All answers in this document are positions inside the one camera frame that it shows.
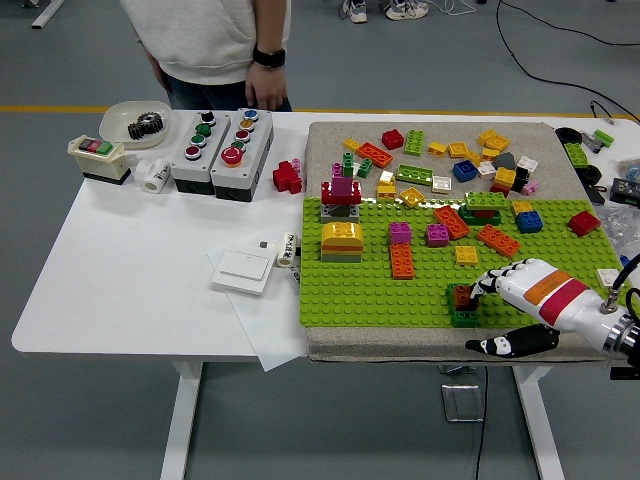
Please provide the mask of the person's right hand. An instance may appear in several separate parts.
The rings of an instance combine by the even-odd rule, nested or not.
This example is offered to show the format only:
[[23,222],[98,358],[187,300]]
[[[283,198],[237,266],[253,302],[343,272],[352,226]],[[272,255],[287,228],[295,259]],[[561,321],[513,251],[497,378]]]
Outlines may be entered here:
[[166,74],[165,72],[162,70],[162,68],[160,67],[160,64],[158,62],[158,60],[148,51],[145,51],[146,57],[151,65],[154,77],[156,78],[156,80],[158,81],[158,83],[161,85],[161,87],[167,92],[167,93],[171,93],[172,89],[170,84],[168,83],[167,79],[166,79]]

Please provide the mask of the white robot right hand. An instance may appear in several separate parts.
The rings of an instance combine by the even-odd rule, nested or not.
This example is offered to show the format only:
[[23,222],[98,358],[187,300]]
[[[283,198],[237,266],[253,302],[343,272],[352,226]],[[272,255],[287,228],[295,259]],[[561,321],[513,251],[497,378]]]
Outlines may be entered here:
[[561,332],[573,332],[607,355],[639,364],[639,322],[631,312],[605,301],[581,281],[544,260],[525,259],[489,270],[473,284],[471,302],[497,293],[505,303],[537,323],[483,340],[468,340],[469,350],[501,358],[545,352],[558,345]]

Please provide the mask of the person's left hand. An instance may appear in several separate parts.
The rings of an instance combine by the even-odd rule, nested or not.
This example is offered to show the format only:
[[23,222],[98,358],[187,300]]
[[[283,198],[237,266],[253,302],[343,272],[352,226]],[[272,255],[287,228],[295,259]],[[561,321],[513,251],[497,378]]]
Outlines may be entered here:
[[287,98],[285,69],[253,63],[245,81],[245,96],[249,107],[277,110]]

